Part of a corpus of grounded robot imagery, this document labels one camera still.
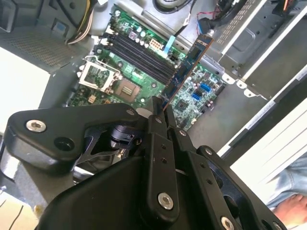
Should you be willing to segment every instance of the green circuit board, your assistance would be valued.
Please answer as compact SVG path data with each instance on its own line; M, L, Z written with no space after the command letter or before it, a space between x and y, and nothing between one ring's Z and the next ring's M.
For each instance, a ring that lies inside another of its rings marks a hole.
M118 7L114 8L109 25L115 33L120 32L124 34L140 46L144 47L147 44L146 49L152 55L168 62L175 68L185 57L184 53L174 47L171 47L167 57L162 57L163 47L167 41L132 19ZM107 49L102 49L101 52L95 55L103 63L120 71L122 78L114 81L107 93L80 84L75 95L69 101L69 106L127 103L136 109L145 107L150 98L152 96L159 96L164 88L164 84ZM102 88L107 80L108 71L89 69L87 75L87 81L95 83L97 86L99 85L99 88ZM209 87L210 90L205 91L201 89L203 84ZM171 102L177 125L184 130L188 130L206 110L214 107L213 101L216 98L217 92L223 86L224 83L219 77L210 73L201 64L198 64Z

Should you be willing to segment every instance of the ventilation grille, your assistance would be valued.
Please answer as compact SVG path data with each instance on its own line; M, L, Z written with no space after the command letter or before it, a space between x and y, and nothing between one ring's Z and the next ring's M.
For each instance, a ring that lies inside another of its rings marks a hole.
M48 34L50 31L47 35L37 30L14 31L13 33L0 34L0 40L2 44L5 43L6 46L17 48L32 58L45 63L49 67L47 71L51 71L51 69L59 69L66 65L71 57L75 57L78 53L65 45L64 41L49 37Z
M245 21L246 18L250 16L251 12L255 9L255 5L258 5L258 3L259 1L257 0L248 0L236 17L225 27L222 35L216 42L220 45L228 43L233 36L232 32L235 31L236 27L241 26L240 22Z

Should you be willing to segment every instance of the black metal arm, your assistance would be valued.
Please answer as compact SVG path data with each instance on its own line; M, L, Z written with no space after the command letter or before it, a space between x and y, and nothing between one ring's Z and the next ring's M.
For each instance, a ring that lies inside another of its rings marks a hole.
M10 117L1 170L32 206L38 201L22 186L29 178L48 204L37 230L286 230L213 149L194 148L170 106L163 112L152 101L149 116L107 104ZM121 161L62 187L75 165L119 152ZM14 175L11 158L19 160Z

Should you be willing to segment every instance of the blue sata port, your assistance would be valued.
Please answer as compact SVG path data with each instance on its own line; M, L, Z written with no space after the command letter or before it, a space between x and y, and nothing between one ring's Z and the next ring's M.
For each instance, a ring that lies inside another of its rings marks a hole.
M199 97L196 93L192 94L192 97L196 100L199 101L201 99L201 97Z
M209 85L204 84L204 83L201 83L200 87L201 87L203 90L207 91L207 92L210 92L210 91L211 91L211 87L210 87Z

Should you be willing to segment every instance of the screw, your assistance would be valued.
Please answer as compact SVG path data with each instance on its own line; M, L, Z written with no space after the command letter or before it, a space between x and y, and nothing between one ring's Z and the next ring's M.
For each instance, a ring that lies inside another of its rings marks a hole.
M140 145L142 143L142 138L136 138L135 140L134 140L134 144L135 145Z
M174 206L172 198L167 193L160 193L158 195L158 202L166 210L171 210Z
M156 117L156 118L155 118L155 120L156 120L156 122L158 122L158 123L162 124L162 121L161 121L161 119L160 119L160 118Z
M212 155L212 152L211 152L210 149L206 149L205 151L206 151L206 153L208 153L209 155Z
M277 230L283 230L282 227L280 227L280 225L279 225L278 223L273 222L273 224L274 224L274 226L275 226L275 228L276 228Z
M214 30L210 29L207 33L208 36L212 37L214 35Z
M115 11L115 16L116 17L120 16L120 11Z
M126 112L130 114L131 116L134 116L134 112L132 109L127 109Z
M221 223L226 230L235 230L233 223L227 217L222 217Z
M187 135L187 133L186 133L185 131L183 131L183 130L180 130L179 133L180 133L181 135L183 135L184 137Z
M30 120L25 124L26 128L32 132L41 133L46 130L46 124L39 120Z

